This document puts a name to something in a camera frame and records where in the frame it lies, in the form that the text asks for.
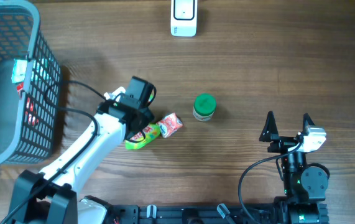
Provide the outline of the white teal snack packet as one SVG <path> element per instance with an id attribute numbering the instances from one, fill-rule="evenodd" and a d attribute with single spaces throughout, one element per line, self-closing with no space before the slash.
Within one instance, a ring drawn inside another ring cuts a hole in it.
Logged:
<path id="1" fill-rule="evenodd" d="M 21 83 L 25 80 L 25 73 L 28 61 L 22 59 L 15 59 L 12 69 L 11 81 L 13 83 Z"/>

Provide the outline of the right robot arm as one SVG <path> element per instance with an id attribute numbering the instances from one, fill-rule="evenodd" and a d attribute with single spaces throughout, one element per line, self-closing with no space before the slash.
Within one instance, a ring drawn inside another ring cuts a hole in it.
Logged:
<path id="1" fill-rule="evenodd" d="M 320 149 L 326 131 L 316 126 L 309 114 L 303 115 L 303 129 L 295 137 L 281 136 L 274 113 L 269 111 L 259 141 L 268 142 L 267 151 L 280 154 L 277 170 L 284 183 L 283 197 L 274 198 L 264 223 L 328 223 L 328 212 L 322 201 L 330 178 L 329 170 L 318 163 L 309 164 L 306 155 Z"/>

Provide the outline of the red white small carton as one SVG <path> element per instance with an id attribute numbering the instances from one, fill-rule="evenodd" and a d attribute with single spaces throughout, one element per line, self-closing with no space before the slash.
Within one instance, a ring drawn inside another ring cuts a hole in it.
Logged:
<path id="1" fill-rule="evenodd" d="M 157 122 L 163 138 L 168 138 L 177 130 L 183 127 L 183 123 L 175 113 L 166 115 L 163 119 Z"/>

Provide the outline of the white barcode scanner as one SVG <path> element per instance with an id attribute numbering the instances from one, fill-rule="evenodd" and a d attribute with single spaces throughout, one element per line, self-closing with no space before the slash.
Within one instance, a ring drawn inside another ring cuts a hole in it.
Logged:
<path id="1" fill-rule="evenodd" d="M 171 0 L 170 11 L 170 33 L 173 36 L 196 36 L 198 20 L 197 0 Z"/>

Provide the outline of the grey plastic mesh basket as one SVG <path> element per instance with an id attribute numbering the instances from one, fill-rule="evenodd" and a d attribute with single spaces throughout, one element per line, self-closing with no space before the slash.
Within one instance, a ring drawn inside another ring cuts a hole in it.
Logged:
<path id="1" fill-rule="evenodd" d="M 11 81 L 15 59 L 25 80 Z M 60 64 L 29 1 L 0 1 L 0 165 L 38 164 L 52 153 L 62 80 Z"/>

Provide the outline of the green lid jar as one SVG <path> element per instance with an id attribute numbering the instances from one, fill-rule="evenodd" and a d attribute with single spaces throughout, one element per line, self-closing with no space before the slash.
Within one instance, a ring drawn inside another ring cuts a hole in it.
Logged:
<path id="1" fill-rule="evenodd" d="M 211 94 L 203 93 L 195 98 L 193 115 L 198 121 L 209 121 L 216 110 L 216 100 Z"/>

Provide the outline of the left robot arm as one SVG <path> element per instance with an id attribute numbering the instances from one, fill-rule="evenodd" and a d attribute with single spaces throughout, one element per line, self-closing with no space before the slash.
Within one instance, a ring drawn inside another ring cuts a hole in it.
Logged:
<path id="1" fill-rule="evenodd" d="M 25 170 L 16 180 L 3 223 L 116 223 L 113 206 L 96 197 L 78 200 L 86 181 L 118 145 L 154 119 L 149 105 L 156 87 L 132 77 L 99 104 L 90 125 L 55 161 L 38 174 Z"/>

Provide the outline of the Haribo gummy candy bag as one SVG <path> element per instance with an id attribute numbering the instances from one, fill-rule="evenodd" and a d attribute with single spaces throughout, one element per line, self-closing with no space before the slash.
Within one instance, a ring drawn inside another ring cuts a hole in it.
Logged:
<path id="1" fill-rule="evenodd" d="M 152 142 L 160 135 L 160 128 L 157 124 L 149 124 L 142 131 L 125 140 L 125 148 L 127 150 L 138 150 Z"/>

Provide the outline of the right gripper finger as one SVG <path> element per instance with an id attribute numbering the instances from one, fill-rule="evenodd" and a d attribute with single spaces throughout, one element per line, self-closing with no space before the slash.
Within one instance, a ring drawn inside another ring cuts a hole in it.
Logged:
<path id="1" fill-rule="evenodd" d="M 310 128 L 313 128 L 314 126 L 315 124 L 310 118 L 310 115 L 308 113 L 305 113 L 303 115 L 303 130 L 308 131 Z"/>
<path id="2" fill-rule="evenodd" d="M 279 132 L 273 111 L 267 113 L 264 128 L 259 136 L 260 142 L 273 142 L 279 140 Z"/>

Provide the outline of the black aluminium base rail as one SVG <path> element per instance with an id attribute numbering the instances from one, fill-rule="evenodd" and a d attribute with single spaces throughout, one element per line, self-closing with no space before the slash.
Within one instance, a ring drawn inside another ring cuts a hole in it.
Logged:
<path id="1" fill-rule="evenodd" d="M 113 205 L 105 218 L 110 224 L 190 224 L 190 223 L 303 223 L 329 224 L 325 204 L 287 205 L 285 202 L 247 204 L 246 215 L 241 207 L 227 206 L 156 206 Z"/>

